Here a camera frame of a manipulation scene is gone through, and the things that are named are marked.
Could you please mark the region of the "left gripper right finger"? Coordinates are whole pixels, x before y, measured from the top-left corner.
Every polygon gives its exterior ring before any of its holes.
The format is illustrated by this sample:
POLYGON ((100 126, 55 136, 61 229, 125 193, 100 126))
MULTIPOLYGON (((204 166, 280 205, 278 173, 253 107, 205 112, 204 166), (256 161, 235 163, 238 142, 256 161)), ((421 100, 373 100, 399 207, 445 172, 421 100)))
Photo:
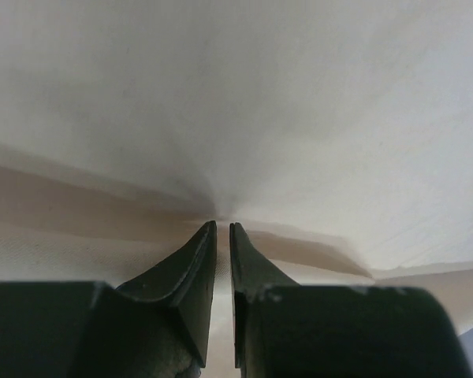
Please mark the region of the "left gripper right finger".
POLYGON ((248 304, 265 286, 299 286, 299 284, 254 247, 241 223, 229 225, 229 254, 233 290, 235 366, 242 369, 248 304))

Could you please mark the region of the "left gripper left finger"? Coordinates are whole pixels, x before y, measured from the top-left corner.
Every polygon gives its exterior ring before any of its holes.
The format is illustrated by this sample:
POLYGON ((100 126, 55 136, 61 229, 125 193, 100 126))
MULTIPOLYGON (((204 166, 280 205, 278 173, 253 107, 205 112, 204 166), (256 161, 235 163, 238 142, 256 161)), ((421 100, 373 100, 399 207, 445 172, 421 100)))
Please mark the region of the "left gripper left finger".
POLYGON ((201 367, 207 363, 216 263, 217 225, 210 220, 179 250, 117 287, 165 316, 201 367))

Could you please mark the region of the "beige cloth wrap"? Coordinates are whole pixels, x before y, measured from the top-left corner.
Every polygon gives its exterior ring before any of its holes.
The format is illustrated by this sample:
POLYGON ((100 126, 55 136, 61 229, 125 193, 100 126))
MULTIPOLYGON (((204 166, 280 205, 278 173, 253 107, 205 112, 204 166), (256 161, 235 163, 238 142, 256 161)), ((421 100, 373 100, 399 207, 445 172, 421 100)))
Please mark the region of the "beige cloth wrap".
POLYGON ((473 329, 473 1, 0 1, 0 280, 117 285, 218 223, 473 329))

